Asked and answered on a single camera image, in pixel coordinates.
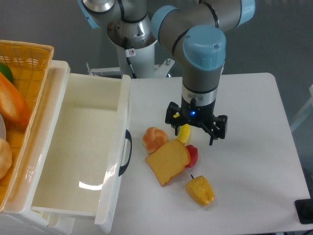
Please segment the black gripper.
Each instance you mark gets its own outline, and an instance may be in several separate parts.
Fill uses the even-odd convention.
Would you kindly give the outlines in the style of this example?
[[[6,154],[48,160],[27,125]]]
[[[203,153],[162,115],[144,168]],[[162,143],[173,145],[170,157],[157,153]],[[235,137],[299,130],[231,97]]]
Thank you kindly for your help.
[[[218,139],[225,139],[227,132],[227,115],[214,116],[215,100],[205,106],[190,106],[184,98],[181,98],[181,107],[174,102],[170,102],[165,116],[165,123],[170,124],[175,135],[178,136],[180,127],[189,124],[200,126],[210,135],[209,145]]]

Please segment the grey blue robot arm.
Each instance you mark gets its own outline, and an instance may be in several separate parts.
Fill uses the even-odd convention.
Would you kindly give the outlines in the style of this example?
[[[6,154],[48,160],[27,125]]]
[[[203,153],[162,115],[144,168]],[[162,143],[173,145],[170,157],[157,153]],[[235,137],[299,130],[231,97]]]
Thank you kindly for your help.
[[[166,5],[152,16],[144,0],[80,0],[90,27],[106,26],[118,54],[121,75],[156,75],[154,45],[162,45],[182,67],[181,103],[171,102],[165,122],[203,129],[212,141],[224,139],[227,116],[213,114],[224,68],[225,32],[248,22],[252,0],[200,0],[186,11]]]

